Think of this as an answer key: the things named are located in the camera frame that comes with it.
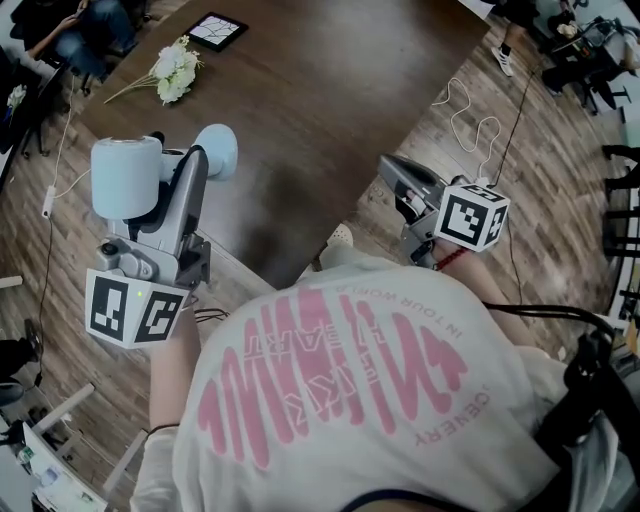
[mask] red bracelet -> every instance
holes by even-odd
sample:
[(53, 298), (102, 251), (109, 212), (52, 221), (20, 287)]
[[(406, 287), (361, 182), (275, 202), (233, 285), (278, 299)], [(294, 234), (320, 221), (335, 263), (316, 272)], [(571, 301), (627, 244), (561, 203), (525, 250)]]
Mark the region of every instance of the red bracelet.
[(449, 254), (449, 256), (447, 256), (446, 258), (436, 263), (434, 270), (441, 271), (444, 267), (449, 265), (452, 261), (458, 259), (460, 256), (462, 256), (467, 252), (469, 252), (469, 249), (467, 249), (466, 247), (461, 247), (456, 252), (452, 252), (451, 254)]

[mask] dark brown table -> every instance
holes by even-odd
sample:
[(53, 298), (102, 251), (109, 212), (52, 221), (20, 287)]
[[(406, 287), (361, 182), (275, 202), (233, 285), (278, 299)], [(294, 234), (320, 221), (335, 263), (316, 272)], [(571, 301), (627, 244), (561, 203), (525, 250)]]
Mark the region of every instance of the dark brown table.
[[(221, 53), (198, 47), (193, 90), (113, 93), (206, 13), (249, 25)], [(201, 229), (277, 288), (295, 282), (481, 41), (454, 0), (191, 0), (116, 69), (80, 121), (98, 138), (155, 130), (187, 147), (211, 123), (238, 137), (233, 179), (207, 185)]]

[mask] flower bouquet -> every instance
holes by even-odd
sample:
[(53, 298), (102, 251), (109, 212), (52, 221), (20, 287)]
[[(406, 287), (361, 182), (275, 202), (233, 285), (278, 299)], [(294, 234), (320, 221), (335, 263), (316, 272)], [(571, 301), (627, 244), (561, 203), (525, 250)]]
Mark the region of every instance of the flower bouquet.
[(173, 103), (188, 93), (196, 78), (196, 69), (203, 66), (198, 60), (198, 52), (187, 51), (188, 44), (189, 38), (182, 36), (171, 46), (163, 48), (149, 73), (111, 96), (105, 105), (125, 92), (141, 87), (156, 87), (163, 105)]
[(11, 125), (11, 122), (13, 121), (13, 114), (20, 106), (20, 103), (22, 103), (22, 100), (26, 95), (27, 88), (24, 85), (17, 85), (13, 88), (13, 91), (11, 91), (11, 94), (9, 94), (9, 97), (7, 98), (7, 113), (5, 114), (2, 122), (9, 119), (9, 125)]

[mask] black and white pattern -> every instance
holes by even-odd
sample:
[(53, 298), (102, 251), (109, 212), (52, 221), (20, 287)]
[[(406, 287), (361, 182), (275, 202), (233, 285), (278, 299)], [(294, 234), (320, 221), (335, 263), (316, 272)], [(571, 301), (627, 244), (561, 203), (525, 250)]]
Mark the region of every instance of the black and white pattern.
[(182, 303), (182, 295), (153, 292), (142, 317), (135, 343), (164, 341)]
[(129, 285), (96, 277), (91, 303), (91, 328), (118, 341), (124, 334)]
[(500, 230), (502, 229), (502, 225), (504, 224), (505, 218), (507, 216), (507, 208), (508, 206), (503, 206), (493, 212), (493, 219), (491, 220), (491, 227), (489, 227), (485, 245), (489, 245), (500, 235)]
[(472, 194), (482, 197), (487, 201), (491, 201), (492, 203), (497, 203), (498, 201), (504, 201), (504, 197), (495, 192), (491, 192), (491, 190), (479, 187), (478, 185), (465, 185), (462, 187), (465, 190), (468, 190)]
[(221, 51), (247, 28), (244, 23), (210, 12), (189, 29), (188, 35), (212, 50)]
[(488, 211), (484, 206), (450, 196), (440, 231), (458, 240), (478, 245)]

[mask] framed picture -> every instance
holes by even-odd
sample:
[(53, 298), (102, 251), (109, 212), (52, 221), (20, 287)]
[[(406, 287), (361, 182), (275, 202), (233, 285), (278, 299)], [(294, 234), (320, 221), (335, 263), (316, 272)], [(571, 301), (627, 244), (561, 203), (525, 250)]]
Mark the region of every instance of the framed picture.
[(221, 14), (210, 12), (186, 33), (193, 42), (221, 52), (249, 27)]

